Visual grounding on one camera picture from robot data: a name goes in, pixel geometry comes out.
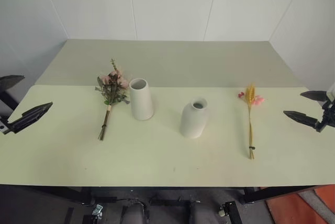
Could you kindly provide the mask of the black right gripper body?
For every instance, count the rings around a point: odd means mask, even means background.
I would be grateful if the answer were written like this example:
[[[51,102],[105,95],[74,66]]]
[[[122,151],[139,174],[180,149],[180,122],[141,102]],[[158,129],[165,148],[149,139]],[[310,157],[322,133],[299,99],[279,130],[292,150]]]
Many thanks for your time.
[[[322,109],[322,121],[316,124],[317,132],[322,132],[326,126],[334,127],[334,100],[325,102]]]

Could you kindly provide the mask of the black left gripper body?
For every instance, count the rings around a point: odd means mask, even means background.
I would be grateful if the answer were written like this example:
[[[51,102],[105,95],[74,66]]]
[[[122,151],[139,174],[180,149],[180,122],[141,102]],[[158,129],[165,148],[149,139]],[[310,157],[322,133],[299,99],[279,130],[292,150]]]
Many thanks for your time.
[[[19,105],[19,102],[13,98],[9,92],[1,92],[1,101],[12,111],[14,111]],[[1,112],[1,119],[8,121],[9,117],[9,113]]]

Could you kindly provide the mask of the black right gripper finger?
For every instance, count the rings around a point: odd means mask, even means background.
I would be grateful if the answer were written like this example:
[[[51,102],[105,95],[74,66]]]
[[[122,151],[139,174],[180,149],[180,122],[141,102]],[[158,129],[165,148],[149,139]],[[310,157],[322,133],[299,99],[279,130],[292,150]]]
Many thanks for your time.
[[[326,91],[306,91],[300,94],[305,98],[315,100],[318,102],[326,102],[328,100],[327,92]]]
[[[297,111],[283,111],[283,113],[290,119],[314,128],[318,122],[317,119],[307,116],[306,114],[297,112]]]

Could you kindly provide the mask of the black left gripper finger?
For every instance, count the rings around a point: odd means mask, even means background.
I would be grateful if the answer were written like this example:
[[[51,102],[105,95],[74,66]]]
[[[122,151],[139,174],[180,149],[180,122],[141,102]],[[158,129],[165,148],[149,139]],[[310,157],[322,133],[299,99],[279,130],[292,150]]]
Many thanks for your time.
[[[18,133],[36,123],[44,114],[48,112],[52,105],[53,102],[49,102],[24,112],[19,119],[7,124],[7,133]]]
[[[0,77],[0,92],[7,91],[22,81],[25,77],[23,75],[8,75]]]

